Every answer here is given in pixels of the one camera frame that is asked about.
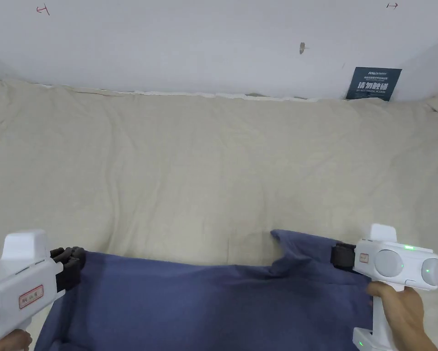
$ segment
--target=navy blue shirt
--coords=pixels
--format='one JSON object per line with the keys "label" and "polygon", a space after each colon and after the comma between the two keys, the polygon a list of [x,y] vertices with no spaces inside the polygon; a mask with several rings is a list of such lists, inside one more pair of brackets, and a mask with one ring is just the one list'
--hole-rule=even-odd
{"label": "navy blue shirt", "polygon": [[335,269],[335,241],[274,230],[271,266],[192,266],[88,252],[36,351],[350,351],[372,328],[368,278]]}

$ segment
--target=dark blue sign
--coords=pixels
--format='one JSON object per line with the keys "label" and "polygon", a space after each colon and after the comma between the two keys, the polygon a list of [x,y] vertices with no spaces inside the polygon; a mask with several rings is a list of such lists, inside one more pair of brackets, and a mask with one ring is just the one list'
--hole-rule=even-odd
{"label": "dark blue sign", "polygon": [[346,98],[351,100],[379,97],[390,101],[400,74],[400,69],[356,67]]}

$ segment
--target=red label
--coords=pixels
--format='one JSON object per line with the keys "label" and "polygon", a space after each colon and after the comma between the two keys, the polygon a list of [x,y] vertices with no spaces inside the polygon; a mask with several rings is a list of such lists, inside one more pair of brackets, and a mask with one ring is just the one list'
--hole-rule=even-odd
{"label": "red label", "polygon": [[25,294],[19,296],[19,309],[23,309],[32,303],[35,303],[39,298],[43,296],[43,285],[28,291]]}
{"label": "red label", "polygon": [[362,263],[368,263],[369,262],[368,254],[360,254],[359,261],[361,261]]}

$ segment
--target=red arrow mark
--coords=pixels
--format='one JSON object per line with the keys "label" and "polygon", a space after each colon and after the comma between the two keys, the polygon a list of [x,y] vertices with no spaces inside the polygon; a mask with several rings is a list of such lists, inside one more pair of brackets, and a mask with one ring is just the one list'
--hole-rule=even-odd
{"label": "red arrow mark", "polygon": [[42,7],[42,8],[39,8],[39,6],[37,6],[37,12],[39,13],[39,14],[41,14],[42,13],[42,11],[46,11],[47,12],[47,14],[48,14],[48,16],[50,16],[50,13],[48,12],[48,10],[47,10],[47,5],[45,5],[45,4],[43,4],[45,7]]}

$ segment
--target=human arm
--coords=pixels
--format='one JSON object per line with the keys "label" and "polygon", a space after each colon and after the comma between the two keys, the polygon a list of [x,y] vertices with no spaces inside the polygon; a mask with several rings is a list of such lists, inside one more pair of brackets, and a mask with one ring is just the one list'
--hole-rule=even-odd
{"label": "human arm", "polygon": [[413,288],[397,292],[382,282],[371,282],[367,292],[381,298],[399,351],[438,351],[424,330],[422,299]]}
{"label": "human arm", "polygon": [[0,351],[28,351],[32,343],[30,334],[16,329],[0,340]]}

